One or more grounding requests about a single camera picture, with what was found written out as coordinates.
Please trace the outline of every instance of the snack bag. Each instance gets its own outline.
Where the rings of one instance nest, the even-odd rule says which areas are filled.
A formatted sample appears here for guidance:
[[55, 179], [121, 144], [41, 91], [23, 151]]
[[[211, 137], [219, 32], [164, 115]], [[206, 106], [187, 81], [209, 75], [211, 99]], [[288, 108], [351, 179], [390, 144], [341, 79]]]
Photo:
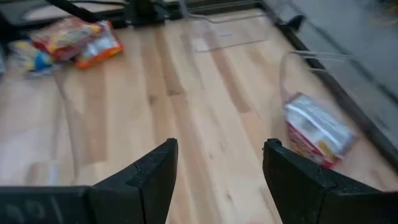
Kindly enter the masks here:
[[285, 105], [292, 150], [332, 168], [343, 158], [356, 136], [310, 97], [298, 93]]
[[69, 60], [91, 40], [99, 37], [103, 26], [77, 17], [62, 19], [30, 35], [33, 45], [55, 60]]
[[112, 32], [112, 25], [108, 21], [99, 22], [104, 27], [104, 32], [95, 40], [92, 40], [76, 56], [76, 66], [79, 68], [88, 68], [98, 62], [112, 57], [122, 51], [123, 46], [118, 38]]
[[52, 58], [47, 53], [35, 48], [29, 40], [11, 42], [9, 47], [16, 56], [18, 65], [32, 76], [48, 74], [53, 68]]

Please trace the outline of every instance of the orange snack bag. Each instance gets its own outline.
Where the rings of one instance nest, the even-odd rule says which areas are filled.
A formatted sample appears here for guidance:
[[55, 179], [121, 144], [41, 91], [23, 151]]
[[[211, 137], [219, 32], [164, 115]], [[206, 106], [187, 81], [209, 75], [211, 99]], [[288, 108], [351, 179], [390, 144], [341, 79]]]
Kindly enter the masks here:
[[30, 35], [33, 45], [55, 60], [69, 60], [102, 34], [104, 27], [77, 17], [62, 19]]
[[88, 68], [112, 57], [122, 51], [123, 46], [112, 32], [112, 25], [108, 21], [99, 22], [104, 27], [104, 32], [95, 40], [92, 40], [76, 57], [76, 66]]

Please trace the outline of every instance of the transparent bin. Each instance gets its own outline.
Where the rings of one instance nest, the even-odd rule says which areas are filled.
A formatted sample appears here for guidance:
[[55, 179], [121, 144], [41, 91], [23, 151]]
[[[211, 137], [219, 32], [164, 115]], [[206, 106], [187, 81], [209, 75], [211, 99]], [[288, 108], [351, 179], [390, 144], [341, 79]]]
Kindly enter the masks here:
[[268, 39], [271, 23], [256, 9], [261, 1], [179, 0], [185, 32], [196, 52]]
[[0, 185], [92, 184], [85, 170], [84, 122], [67, 97], [67, 69], [28, 78], [11, 63], [0, 83]]
[[[304, 62], [304, 60], [313, 59], [320, 62], [325, 69], [310, 68]], [[351, 67], [351, 64], [355, 61], [356, 59], [350, 55], [301, 51], [285, 54], [280, 65], [279, 92], [274, 93], [270, 105], [270, 108], [273, 110], [271, 112], [273, 120], [272, 135], [275, 138], [279, 138], [288, 148], [297, 148], [297, 143], [292, 143], [292, 130], [289, 129], [291, 127], [287, 126], [286, 104], [297, 97], [297, 94], [304, 94], [353, 133], [352, 141], [347, 144], [347, 147], [341, 153], [342, 156], [332, 159], [333, 165], [328, 164], [328, 166], [335, 167], [338, 165], [340, 160], [344, 160], [346, 153], [354, 147], [363, 147], [363, 144], [356, 144], [358, 141], [362, 141], [362, 143], [367, 141], [366, 138], [363, 138], [361, 130], [343, 111], [340, 107], [339, 100], [328, 91], [328, 88], [325, 87], [321, 81], [327, 79], [335, 80], [346, 90], [348, 96], [355, 100], [355, 95], [352, 94], [352, 90], [363, 88], [360, 82], [357, 81], [358, 76], [354, 75], [356, 71]], [[376, 110], [377, 109], [374, 108], [374, 111], [371, 111], [371, 113], [367, 115], [372, 117], [372, 115], [376, 114]], [[306, 136], [306, 133], [303, 133], [303, 135], [305, 136], [304, 141], [310, 139]], [[314, 161], [319, 161], [320, 164], [325, 164], [320, 162], [321, 159], [317, 157], [316, 154], [314, 156], [314, 154], [310, 153], [306, 154], [306, 156], [312, 157]]]

